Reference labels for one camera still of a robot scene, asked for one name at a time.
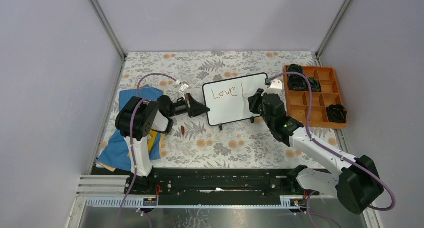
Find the floral patterned table mat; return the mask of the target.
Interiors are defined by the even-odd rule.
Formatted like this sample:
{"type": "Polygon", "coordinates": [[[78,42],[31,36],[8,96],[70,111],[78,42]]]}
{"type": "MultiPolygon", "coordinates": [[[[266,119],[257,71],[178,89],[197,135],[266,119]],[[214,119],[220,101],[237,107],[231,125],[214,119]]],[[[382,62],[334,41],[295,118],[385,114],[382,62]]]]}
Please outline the floral patterned table mat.
{"type": "MultiPolygon", "coordinates": [[[[206,82],[259,72],[274,76],[292,63],[309,66],[315,64],[315,59],[310,51],[128,53],[95,166],[110,171],[130,169],[128,146],[116,130],[115,120],[132,96],[142,94],[156,99],[164,94],[176,100],[180,94],[175,81],[179,80],[188,83],[188,91],[197,101],[202,101],[206,82]]],[[[294,168],[300,164],[321,167],[302,151],[275,140],[261,117],[253,122],[225,124],[220,130],[210,126],[204,114],[194,118],[182,114],[175,118],[168,135],[156,135],[150,150],[155,167],[294,168]],[[185,127],[184,135],[181,125],[185,127]]]]}

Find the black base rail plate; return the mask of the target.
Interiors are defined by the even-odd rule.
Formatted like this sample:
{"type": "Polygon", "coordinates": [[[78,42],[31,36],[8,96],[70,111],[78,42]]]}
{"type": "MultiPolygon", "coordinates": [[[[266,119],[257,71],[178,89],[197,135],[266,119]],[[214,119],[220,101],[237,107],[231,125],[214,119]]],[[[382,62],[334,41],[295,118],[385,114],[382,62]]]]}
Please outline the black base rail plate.
{"type": "Polygon", "coordinates": [[[124,192],[153,195],[159,205],[277,205],[280,196],[310,194],[291,169],[153,168],[147,176],[130,174],[124,192]]]}

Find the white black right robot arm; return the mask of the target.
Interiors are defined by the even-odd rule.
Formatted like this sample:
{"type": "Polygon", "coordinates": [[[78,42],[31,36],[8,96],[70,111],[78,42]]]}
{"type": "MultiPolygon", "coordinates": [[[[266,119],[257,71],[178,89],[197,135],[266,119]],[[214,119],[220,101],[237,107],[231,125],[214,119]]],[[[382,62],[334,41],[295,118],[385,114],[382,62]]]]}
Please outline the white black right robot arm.
{"type": "Polygon", "coordinates": [[[305,165],[297,166],[289,173],[291,177],[286,184],[291,193],[316,190],[338,198],[349,211],[360,214],[384,192],[370,157],[363,155],[358,158],[315,139],[303,123],[286,113],[278,94],[258,89],[248,98],[248,103],[250,112],[262,116],[277,141],[302,151],[327,170],[319,172],[305,165]]]}

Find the right aluminium frame post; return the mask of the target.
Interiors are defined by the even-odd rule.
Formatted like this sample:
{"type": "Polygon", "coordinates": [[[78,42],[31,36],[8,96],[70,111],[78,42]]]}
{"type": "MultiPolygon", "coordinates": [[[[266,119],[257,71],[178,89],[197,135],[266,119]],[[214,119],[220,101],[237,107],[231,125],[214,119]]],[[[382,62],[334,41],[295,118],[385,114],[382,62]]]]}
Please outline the right aluminium frame post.
{"type": "Polygon", "coordinates": [[[330,42],[332,36],[334,35],[336,29],[338,28],[339,24],[341,23],[344,15],[346,14],[347,10],[349,9],[350,5],[352,4],[353,0],[343,0],[338,12],[336,13],[335,18],[333,19],[327,33],[325,34],[322,42],[320,43],[318,49],[315,51],[315,56],[317,59],[320,59],[322,54],[324,53],[328,43],[330,42]]]}

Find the left aluminium frame post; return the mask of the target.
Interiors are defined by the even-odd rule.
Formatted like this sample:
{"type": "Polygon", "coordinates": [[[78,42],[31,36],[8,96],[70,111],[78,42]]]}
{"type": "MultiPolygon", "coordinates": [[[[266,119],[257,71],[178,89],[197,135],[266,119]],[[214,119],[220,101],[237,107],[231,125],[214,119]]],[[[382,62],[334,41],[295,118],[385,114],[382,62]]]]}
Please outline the left aluminium frame post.
{"type": "Polygon", "coordinates": [[[99,0],[88,0],[88,1],[91,4],[96,16],[98,17],[103,29],[105,30],[117,54],[119,55],[121,60],[125,60],[126,52],[124,51],[112,25],[110,24],[103,8],[101,7],[99,0]]]}

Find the aluminium frame post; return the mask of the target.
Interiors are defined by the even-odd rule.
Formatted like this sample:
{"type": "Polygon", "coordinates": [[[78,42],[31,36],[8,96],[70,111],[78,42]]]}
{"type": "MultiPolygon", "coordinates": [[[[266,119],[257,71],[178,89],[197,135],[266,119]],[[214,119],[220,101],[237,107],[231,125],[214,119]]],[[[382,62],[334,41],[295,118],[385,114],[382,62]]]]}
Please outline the aluminium frame post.
{"type": "Polygon", "coordinates": [[[320,43],[318,49],[315,51],[315,56],[317,59],[320,59],[322,54],[324,53],[328,43],[330,42],[332,36],[334,35],[336,29],[338,28],[339,24],[341,23],[344,15],[346,14],[347,10],[349,9],[350,5],[352,4],[353,0],[343,0],[338,12],[336,13],[335,18],[333,19],[327,33],[325,34],[322,42],[320,43]]]}
{"type": "Polygon", "coordinates": [[[117,54],[119,55],[121,60],[125,60],[126,52],[124,51],[112,25],[110,24],[103,8],[101,7],[99,0],[88,0],[88,1],[91,4],[96,16],[98,17],[103,29],[105,30],[117,54]]]}

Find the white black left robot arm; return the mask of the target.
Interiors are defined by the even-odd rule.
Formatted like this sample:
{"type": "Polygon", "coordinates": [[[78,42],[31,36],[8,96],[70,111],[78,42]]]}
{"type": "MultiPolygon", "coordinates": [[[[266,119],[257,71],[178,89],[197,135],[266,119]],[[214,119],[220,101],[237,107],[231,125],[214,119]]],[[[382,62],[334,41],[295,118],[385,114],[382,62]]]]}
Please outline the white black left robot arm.
{"type": "Polygon", "coordinates": [[[136,187],[144,194],[155,188],[154,178],[149,174],[153,169],[148,151],[147,137],[151,130],[168,134],[174,125],[173,117],[187,113],[196,117],[210,112],[210,108],[196,101],[190,93],[173,102],[167,95],[157,100],[132,96],[119,112],[115,127],[124,137],[130,153],[130,171],[139,176],[136,187]]]}

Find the orange compartment tray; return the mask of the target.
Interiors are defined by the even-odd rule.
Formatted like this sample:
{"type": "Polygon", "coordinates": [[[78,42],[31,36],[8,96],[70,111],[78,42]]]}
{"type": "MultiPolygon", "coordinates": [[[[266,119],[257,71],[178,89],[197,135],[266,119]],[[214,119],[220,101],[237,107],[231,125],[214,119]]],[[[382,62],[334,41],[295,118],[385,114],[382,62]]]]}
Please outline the orange compartment tray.
{"type": "Polygon", "coordinates": [[[342,129],[348,125],[346,109],[330,106],[344,105],[335,69],[332,67],[304,66],[303,74],[314,78],[320,85],[320,91],[309,92],[294,90],[289,84],[289,76],[283,76],[285,88],[285,104],[287,114],[303,124],[306,124],[309,107],[311,113],[309,125],[342,129]]]}

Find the black framed whiteboard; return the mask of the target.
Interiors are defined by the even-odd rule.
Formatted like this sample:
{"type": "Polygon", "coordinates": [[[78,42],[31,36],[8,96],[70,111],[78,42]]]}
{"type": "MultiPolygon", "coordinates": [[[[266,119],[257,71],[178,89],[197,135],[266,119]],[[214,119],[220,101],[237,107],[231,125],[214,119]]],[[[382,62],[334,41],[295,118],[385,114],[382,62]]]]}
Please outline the black framed whiteboard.
{"type": "Polygon", "coordinates": [[[246,76],[205,83],[202,86],[205,105],[210,108],[206,113],[210,126],[220,126],[226,123],[258,117],[249,111],[249,102],[243,98],[243,93],[249,97],[258,89],[266,89],[264,72],[246,76]]]}

